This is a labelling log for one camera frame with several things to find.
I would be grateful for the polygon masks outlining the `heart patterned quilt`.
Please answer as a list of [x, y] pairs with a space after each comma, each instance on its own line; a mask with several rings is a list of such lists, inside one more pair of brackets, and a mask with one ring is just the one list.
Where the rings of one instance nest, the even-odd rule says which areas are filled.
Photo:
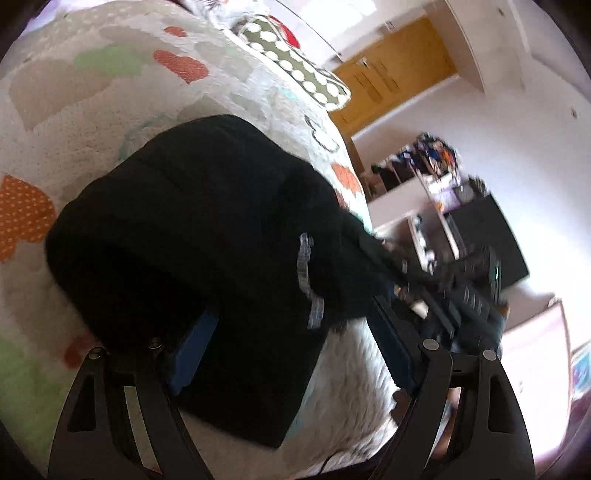
[[[370, 212], [329, 114], [238, 40], [168, 1], [77, 11], [1, 63], [1, 420], [45, 470], [93, 340], [53, 281], [43, 241], [96, 178], [177, 124], [244, 118], [311, 163], [356, 216]], [[290, 479], [363, 462], [394, 435], [394, 383], [367, 323], [332, 333], [287, 440], [270, 450], [185, 418], [219, 479]]]

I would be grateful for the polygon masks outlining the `black monitor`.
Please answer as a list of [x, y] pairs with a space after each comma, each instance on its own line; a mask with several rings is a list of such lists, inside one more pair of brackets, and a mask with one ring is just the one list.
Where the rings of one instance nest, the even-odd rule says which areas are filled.
[[461, 254], [491, 247], [501, 262], [501, 289], [529, 276], [517, 240], [495, 198], [489, 194], [447, 213], [445, 218]]

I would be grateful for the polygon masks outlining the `wooden door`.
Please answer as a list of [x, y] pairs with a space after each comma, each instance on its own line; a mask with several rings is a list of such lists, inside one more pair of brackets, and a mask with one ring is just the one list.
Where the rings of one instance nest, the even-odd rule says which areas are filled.
[[409, 23], [335, 68], [351, 100], [331, 118], [346, 136], [457, 74], [446, 46], [428, 17]]

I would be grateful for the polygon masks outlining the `green white patterned pillow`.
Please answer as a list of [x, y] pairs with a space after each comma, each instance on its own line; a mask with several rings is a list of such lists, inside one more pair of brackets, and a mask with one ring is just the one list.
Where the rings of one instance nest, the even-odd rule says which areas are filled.
[[325, 111], [341, 110], [351, 100], [348, 85], [291, 45], [280, 23], [270, 16], [247, 16], [232, 27], [232, 32], [249, 48], [279, 66]]

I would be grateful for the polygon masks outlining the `black pants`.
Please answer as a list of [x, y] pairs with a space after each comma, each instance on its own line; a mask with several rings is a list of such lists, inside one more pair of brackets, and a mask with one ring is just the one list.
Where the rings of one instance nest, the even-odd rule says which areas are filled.
[[402, 275], [324, 176], [233, 115], [169, 129], [90, 183], [45, 251], [112, 354], [138, 363], [159, 345], [181, 409], [270, 448], [329, 330]]

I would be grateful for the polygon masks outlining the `white desk with clutter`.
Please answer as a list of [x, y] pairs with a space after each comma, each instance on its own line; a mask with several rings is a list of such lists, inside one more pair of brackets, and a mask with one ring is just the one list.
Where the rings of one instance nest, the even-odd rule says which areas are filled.
[[363, 172], [374, 235], [432, 271], [470, 252], [451, 219], [487, 194], [482, 179], [461, 169], [460, 155], [428, 132]]

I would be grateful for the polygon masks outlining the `red pillow at headboard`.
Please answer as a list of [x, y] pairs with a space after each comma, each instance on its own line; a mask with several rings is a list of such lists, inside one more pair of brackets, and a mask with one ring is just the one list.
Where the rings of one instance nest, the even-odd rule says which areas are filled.
[[276, 26], [278, 30], [280, 30], [281, 36], [284, 40], [286, 40], [288, 45], [297, 49], [301, 48], [301, 44], [298, 42], [297, 37], [293, 32], [290, 31], [290, 29], [288, 29], [286, 25], [283, 24], [283, 22], [280, 22], [280, 20], [273, 15], [269, 15], [267, 18], [269, 18], [270, 22], [273, 23], [273, 25]]

